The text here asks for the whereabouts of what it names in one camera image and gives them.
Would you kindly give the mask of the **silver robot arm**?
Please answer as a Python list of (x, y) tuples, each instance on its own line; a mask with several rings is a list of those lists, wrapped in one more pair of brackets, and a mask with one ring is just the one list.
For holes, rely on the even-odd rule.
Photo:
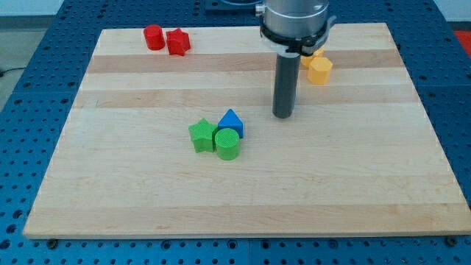
[(336, 16), (328, 0), (264, 0), (255, 5), (263, 42), (282, 57), (309, 57), (327, 42)]

